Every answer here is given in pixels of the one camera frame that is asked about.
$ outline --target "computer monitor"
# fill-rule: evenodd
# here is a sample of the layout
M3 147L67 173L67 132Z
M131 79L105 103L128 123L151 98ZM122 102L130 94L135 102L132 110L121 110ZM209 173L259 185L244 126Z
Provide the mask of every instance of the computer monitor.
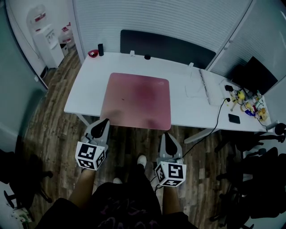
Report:
M256 93L259 90L263 95L278 80L261 62L252 57L242 71L234 76L232 81L252 93Z

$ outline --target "white desk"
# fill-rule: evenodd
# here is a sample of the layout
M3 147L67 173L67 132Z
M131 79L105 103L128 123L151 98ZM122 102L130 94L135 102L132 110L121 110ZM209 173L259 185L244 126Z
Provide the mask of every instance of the white desk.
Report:
M200 90L193 98L187 95L187 91L198 90L198 86L192 85L191 81L191 77L200 77L198 68L190 68L185 64L164 59L146 60L143 56L131 57L129 54L121 53L105 52L104 56L96 58L87 56L73 84L64 111L76 114L86 125L89 125L84 115L100 116L109 76L113 72L169 80L172 125L206 128L199 134L186 139L185 143L205 136L215 127L219 107L209 105L203 90ZM226 78L217 74L213 76L218 84L227 81ZM231 112L232 104L232 102L225 102L222 106L216 130L266 131L265 127L261 126L255 118L241 112L239 105L236 105ZM240 124L230 123L229 113L239 116Z

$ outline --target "window blinds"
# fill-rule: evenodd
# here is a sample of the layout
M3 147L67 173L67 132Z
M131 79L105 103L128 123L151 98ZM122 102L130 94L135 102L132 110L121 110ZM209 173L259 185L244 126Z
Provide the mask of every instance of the window blinds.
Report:
M278 79L286 75L286 7L280 0L258 0L222 57L211 69L228 76L238 64L257 58Z
M120 31L179 38L217 52L251 0L74 0L85 55L104 44L120 52Z

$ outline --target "pink mouse pad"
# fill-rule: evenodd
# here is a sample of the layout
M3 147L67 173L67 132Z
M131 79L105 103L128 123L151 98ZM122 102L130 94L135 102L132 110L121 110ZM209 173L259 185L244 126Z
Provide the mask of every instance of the pink mouse pad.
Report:
M112 73L101 109L111 125L169 130L169 81L149 76Z

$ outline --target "desk leg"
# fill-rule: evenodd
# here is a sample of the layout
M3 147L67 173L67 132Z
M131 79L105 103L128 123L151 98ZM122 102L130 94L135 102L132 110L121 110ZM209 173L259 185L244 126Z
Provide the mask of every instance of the desk leg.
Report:
M92 124L91 118L88 116L83 116L82 114L76 114L77 117L88 127L90 124Z
M209 133L211 133L211 131L212 131L212 129L204 129L203 131L201 131L201 132L199 132L199 133L197 133L197 134L195 134L195 135L193 135L193 136L191 136L191 137L189 137L189 138L186 138L186 139L184 140L184 143L185 143L185 144L188 144L188 143L191 143L191 142L193 142L193 141L199 140L199 139L201 139L201 138L207 136Z

